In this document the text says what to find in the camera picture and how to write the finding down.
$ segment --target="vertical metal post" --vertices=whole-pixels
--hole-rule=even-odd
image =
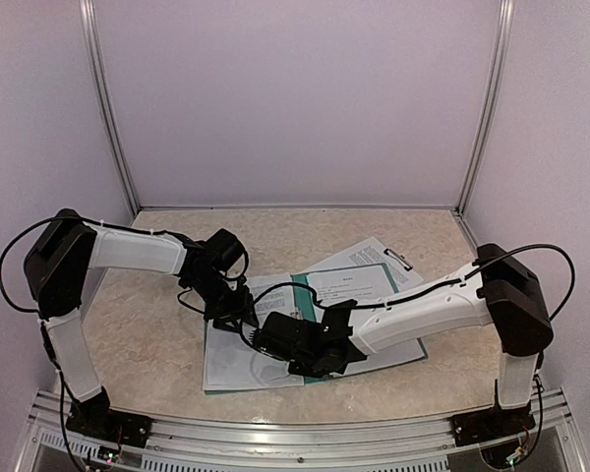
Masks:
[[[93,0],[79,0],[79,4],[81,7],[81,20],[83,22],[84,33],[86,36],[89,66],[91,68],[94,88],[98,97],[100,114],[102,116],[107,139],[109,140],[109,145],[111,147],[111,155],[113,156],[114,164],[118,171],[125,199],[127,200],[132,216],[135,217],[140,211],[141,206],[138,200],[136,187],[131,178],[129,165],[127,164],[127,159],[125,158],[125,153],[122,149],[116,120],[111,107],[111,100],[109,99],[109,90],[107,89],[107,83],[105,81],[105,70],[100,52],[100,41],[96,29],[96,16]]]
[[[472,157],[470,165],[465,174],[463,182],[463,189],[457,204],[457,214],[461,219],[465,217],[465,211],[468,208],[472,191],[474,190],[476,179],[479,174],[479,168],[483,155],[485,153],[485,146],[492,127],[492,120],[496,105],[499,98],[499,89],[501,88],[502,72],[504,70],[504,61],[506,57],[507,47],[509,45],[509,33],[511,31],[511,22],[513,19],[513,0],[501,0],[501,10],[499,14],[499,25],[497,30],[496,43],[494,46],[494,54],[492,57],[492,66],[490,68],[490,76],[488,82],[488,89],[483,102],[483,110],[481,112],[481,120],[479,122],[479,130],[474,140],[472,148]]]

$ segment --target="marble surface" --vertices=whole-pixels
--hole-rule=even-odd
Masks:
[[[369,236],[404,255],[426,280],[473,259],[444,210],[143,211],[135,226],[196,240],[227,228],[249,251],[249,275],[296,273]],[[179,291],[173,276],[107,272],[84,329],[112,405],[195,419],[302,424],[407,418],[493,401],[500,343],[492,325],[426,337],[429,359],[407,366],[303,387],[206,395],[203,321],[177,304]],[[201,305],[194,297],[187,300]]]

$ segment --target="tabletop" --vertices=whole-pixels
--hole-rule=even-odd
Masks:
[[[370,236],[426,281],[473,259],[446,210],[200,209],[142,211],[134,226],[195,240],[223,227],[250,255],[249,276],[297,273]],[[110,269],[84,331],[114,407],[184,418],[275,424],[346,423],[449,413],[491,404],[501,344],[492,325],[423,339],[428,359],[331,382],[205,394],[204,322],[181,307],[178,279]],[[201,305],[190,294],[187,300]]]

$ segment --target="robotic arm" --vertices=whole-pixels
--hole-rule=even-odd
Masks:
[[[168,231],[97,226],[70,209],[61,210],[57,218],[28,253],[24,269],[46,350],[73,399],[66,426],[112,442],[120,431],[122,443],[144,447],[151,419],[111,410],[89,357],[79,311],[88,269],[133,268],[177,276],[180,286],[192,287],[206,302],[206,320],[238,331],[242,324],[258,327],[254,301],[244,276],[232,289],[223,274],[241,257],[247,265],[247,253],[224,229],[195,242]],[[250,344],[289,362],[291,374],[322,377],[342,374],[349,363],[408,339],[494,323],[502,343],[496,405],[454,417],[455,438],[458,444],[476,443],[530,430],[535,426],[530,413],[532,378],[553,331],[537,276],[516,259],[499,261],[473,276],[477,266],[502,254],[496,245],[482,246],[474,263],[387,299],[332,307],[315,300],[325,308],[321,323],[271,313]]]

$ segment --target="metal frame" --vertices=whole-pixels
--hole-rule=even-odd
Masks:
[[[94,81],[94,89],[100,106],[100,114],[105,127],[105,133],[111,147],[111,155],[120,178],[122,191],[125,195],[127,205],[133,217],[141,210],[140,201],[136,186],[131,178],[131,172],[125,153],[122,149],[120,136],[116,119],[114,118],[109,90],[105,81],[105,69],[103,67],[102,54],[100,52],[100,41],[98,39],[98,30],[96,28],[96,15],[94,11],[93,0],[79,0],[81,7],[81,20],[83,22],[84,34],[86,37],[86,47],[88,49],[89,66]]]
[[[569,472],[588,469],[577,429],[560,389],[545,392],[544,427],[557,428]],[[41,391],[29,413],[25,443],[15,468],[30,472],[43,438],[45,445],[63,447],[60,435],[59,397]],[[64,408],[69,411],[68,402]],[[532,409],[537,415],[534,396]],[[477,449],[477,444],[456,447],[447,415],[404,420],[328,425],[265,425],[227,423],[151,415],[154,418],[146,449],[125,447],[135,467],[131,470],[174,470],[190,465],[198,470],[381,470],[389,464],[441,460],[456,452]],[[100,444],[69,433],[73,450],[91,450]],[[511,438],[482,443],[481,447]]]
[[[494,54],[492,57],[492,66],[490,68],[490,77],[488,81],[488,89],[485,94],[483,102],[483,111],[481,112],[481,119],[479,121],[479,130],[474,140],[472,148],[472,157],[468,166],[461,196],[457,204],[456,210],[461,219],[465,216],[465,211],[468,208],[470,197],[476,185],[476,179],[479,174],[479,168],[485,154],[485,147],[490,135],[492,121],[494,119],[494,112],[499,98],[499,90],[501,88],[502,73],[504,71],[504,62],[506,58],[507,48],[509,46],[509,34],[511,31],[511,23],[513,20],[513,0],[501,0],[501,11],[499,15],[499,25],[497,28],[496,43],[494,45]]]

